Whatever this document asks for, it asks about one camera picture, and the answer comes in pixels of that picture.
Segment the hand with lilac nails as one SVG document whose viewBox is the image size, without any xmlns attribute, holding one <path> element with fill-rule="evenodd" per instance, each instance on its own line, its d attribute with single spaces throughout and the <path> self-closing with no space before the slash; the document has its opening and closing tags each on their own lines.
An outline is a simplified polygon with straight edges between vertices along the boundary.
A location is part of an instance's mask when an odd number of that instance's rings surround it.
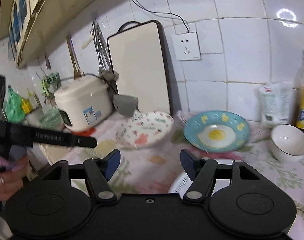
<svg viewBox="0 0 304 240">
<path fill-rule="evenodd" d="M 27 155 L 22 157 L 16 165 L 5 172 L 0 173 L 0 201 L 7 201 L 21 187 L 23 178 L 28 173 L 29 158 Z"/>
</svg>

